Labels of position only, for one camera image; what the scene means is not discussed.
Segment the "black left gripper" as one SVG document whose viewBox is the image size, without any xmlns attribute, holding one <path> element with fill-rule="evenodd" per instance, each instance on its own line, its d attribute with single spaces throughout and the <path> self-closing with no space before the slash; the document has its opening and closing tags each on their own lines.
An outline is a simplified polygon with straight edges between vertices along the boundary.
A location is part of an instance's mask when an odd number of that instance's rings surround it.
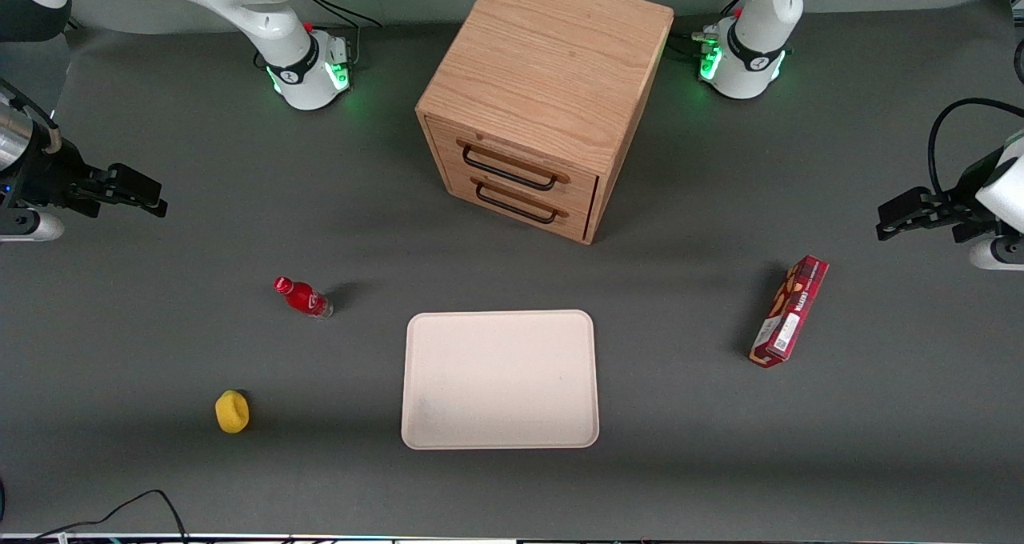
<svg viewBox="0 0 1024 544">
<path fill-rule="evenodd" d="M 884 202 L 878 208 L 874 237 L 884 242 L 907 231 L 944 226 L 952 227 L 952 237 L 958 244 L 981 235 L 1001 237 L 1002 224 L 998 223 L 998 217 L 976 199 L 977 192 L 994 175 L 1001 156 L 1002 148 L 995 148 L 966 168 L 954 186 L 944 190 L 938 180 L 935 150 L 929 148 L 926 168 L 934 193 L 929 189 L 910 189 Z"/>
</svg>

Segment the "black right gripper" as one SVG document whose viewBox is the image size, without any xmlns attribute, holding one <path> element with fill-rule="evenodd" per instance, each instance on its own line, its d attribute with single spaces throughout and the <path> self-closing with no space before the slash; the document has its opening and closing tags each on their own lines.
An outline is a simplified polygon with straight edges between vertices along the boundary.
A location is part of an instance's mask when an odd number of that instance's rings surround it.
<svg viewBox="0 0 1024 544">
<path fill-rule="evenodd" d="M 106 172 L 91 167 L 70 143 L 52 154 L 36 138 L 14 144 L 15 208 L 55 207 L 96 218 L 102 205 L 124 205 L 165 218 L 168 202 L 161 199 L 162 190 L 157 180 L 120 162 Z"/>
</svg>

